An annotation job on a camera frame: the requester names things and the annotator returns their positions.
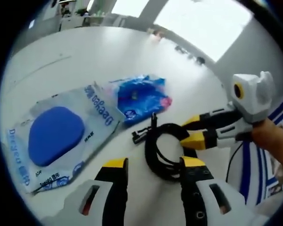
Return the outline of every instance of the sponge package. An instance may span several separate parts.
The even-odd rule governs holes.
[[[124,119],[96,83],[38,101],[7,130],[8,157],[25,191],[68,184]]]

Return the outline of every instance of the black wire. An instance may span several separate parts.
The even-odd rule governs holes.
[[[170,134],[176,137],[178,140],[183,140],[189,136],[189,133],[183,127],[167,123],[157,128],[152,128],[148,131],[145,143],[145,158],[149,168],[157,176],[168,181],[179,181],[180,163],[167,159],[157,147],[157,139],[162,134]],[[183,147],[183,154],[185,156],[197,158],[196,151],[194,149]]]
[[[150,130],[150,129],[151,129],[151,126],[146,127],[146,128],[144,128],[144,129],[141,129],[141,130],[138,130],[137,132],[138,132],[138,133],[142,133],[143,131],[145,131],[145,130]]]
[[[229,174],[230,167],[231,167],[232,161],[233,161],[233,159],[234,159],[234,156],[236,155],[236,153],[238,152],[238,150],[241,148],[242,145],[243,145],[243,142],[241,142],[241,144],[239,145],[239,147],[234,151],[233,155],[232,155],[231,158],[230,158],[230,161],[228,162],[227,173],[226,173],[226,179],[225,179],[226,182],[228,181],[228,174]]]

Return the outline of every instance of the bright window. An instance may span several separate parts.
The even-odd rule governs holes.
[[[31,29],[33,27],[33,24],[34,24],[34,20],[32,22],[30,22],[28,29]]]
[[[90,0],[87,6],[87,11],[89,12],[89,10],[91,9],[91,6],[93,5],[94,0]]]
[[[149,0],[117,0],[112,13],[139,17]]]
[[[186,39],[216,62],[251,16],[234,0],[169,0],[154,23]]]

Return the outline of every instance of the cable connector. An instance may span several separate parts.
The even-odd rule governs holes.
[[[157,128],[157,116],[155,113],[153,113],[151,116],[151,126],[132,133],[133,143],[139,144],[140,142],[144,141],[146,139],[148,131],[156,128]]]

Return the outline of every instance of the white table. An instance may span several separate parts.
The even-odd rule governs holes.
[[[125,28],[88,27],[58,32],[19,51],[9,60],[0,92],[0,138],[36,101],[96,80],[111,81],[140,73],[166,78],[170,108],[158,115],[158,125],[182,124],[194,114],[220,108],[227,103],[218,78],[174,50],[169,40]],[[122,132],[88,164],[70,185],[55,190],[25,194],[16,187],[37,218],[55,215],[64,199],[81,183],[93,179],[109,159],[129,157],[128,202],[125,225],[185,225],[180,184],[162,181],[148,168],[144,144],[135,146],[131,133],[149,126],[146,120]],[[171,160],[182,155],[178,141],[169,135],[158,140],[162,153]],[[212,174],[225,178],[229,149],[198,153]]]

